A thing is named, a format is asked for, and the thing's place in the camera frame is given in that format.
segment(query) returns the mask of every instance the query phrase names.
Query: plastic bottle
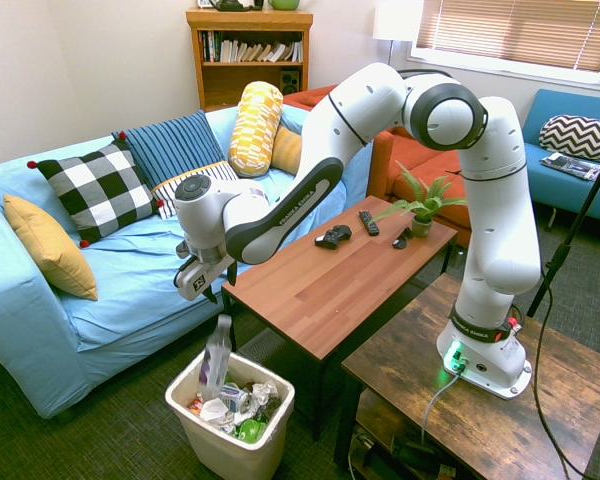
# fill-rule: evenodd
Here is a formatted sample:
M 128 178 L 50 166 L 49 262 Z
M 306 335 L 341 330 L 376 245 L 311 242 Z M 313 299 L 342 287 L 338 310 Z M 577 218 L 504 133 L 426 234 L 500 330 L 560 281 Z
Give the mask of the plastic bottle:
M 231 317 L 218 315 L 218 326 L 207 340 L 198 377 L 198 393 L 206 402 L 218 398 L 229 368 Z

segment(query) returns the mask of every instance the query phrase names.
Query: wastebasket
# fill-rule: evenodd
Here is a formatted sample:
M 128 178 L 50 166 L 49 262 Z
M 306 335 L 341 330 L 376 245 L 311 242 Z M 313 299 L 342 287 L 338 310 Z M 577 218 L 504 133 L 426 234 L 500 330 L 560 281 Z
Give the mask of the wastebasket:
M 200 462 L 225 480 L 270 480 L 284 451 L 287 420 L 293 411 L 295 389 L 291 383 L 266 368 L 234 353 L 229 357 L 229 375 L 237 384 L 273 381 L 281 405 L 256 443 L 246 443 L 208 425 L 187 405 L 198 392 L 198 374 L 204 352 L 198 355 L 167 388 L 165 398 L 189 438 Z

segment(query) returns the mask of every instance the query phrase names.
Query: lampshade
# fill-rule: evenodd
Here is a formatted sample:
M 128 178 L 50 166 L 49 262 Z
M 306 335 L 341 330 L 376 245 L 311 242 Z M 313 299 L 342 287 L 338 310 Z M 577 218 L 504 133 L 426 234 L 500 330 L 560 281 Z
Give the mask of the lampshade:
M 373 38 L 415 42 L 423 0 L 383 0 L 376 6 Z

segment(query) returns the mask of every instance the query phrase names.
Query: window blinds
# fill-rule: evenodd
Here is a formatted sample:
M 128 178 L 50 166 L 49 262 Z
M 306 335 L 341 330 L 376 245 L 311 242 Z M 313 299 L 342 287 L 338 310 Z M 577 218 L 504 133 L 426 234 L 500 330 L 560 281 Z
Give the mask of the window blinds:
M 600 71 L 600 0 L 424 0 L 417 46 Z

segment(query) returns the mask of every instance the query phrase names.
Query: dark gray carpet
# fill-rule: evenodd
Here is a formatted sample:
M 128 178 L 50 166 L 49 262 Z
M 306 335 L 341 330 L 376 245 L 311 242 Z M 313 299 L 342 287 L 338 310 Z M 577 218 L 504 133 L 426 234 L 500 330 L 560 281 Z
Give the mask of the dark gray carpet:
M 553 231 L 542 230 L 549 210 L 537 206 L 540 239 L 549 260 L 574 216 L 561 212 Z M 441 258 L 419 278 L 430 282 Z M 461 277 L 462 257 L 449 273 Z M 550 326 L 600 352 L 600 222 L 587 219 L 571 255 L 553 282 Z M 524 311 L 535 291 L 516 303 Z M 536 314 L 542 318 L 547 298 Z M 238 344 L 263 326 L 246 313 L 235 317 Z M 216 479 L 195 457 L 179 420 L 164 400 L 169 383 L 203 348 L 207 323 L 97 388 L 75 407 L 67 424 L 42 420 L 0 366 L 0 479 Z M 319 442 L 297 411 L 287 426 L 285 455 L 275 479 L 348 479 L 332 462 L 337 408 L 326 412 Z M 600 440 L 589 474 L 600 478 Z

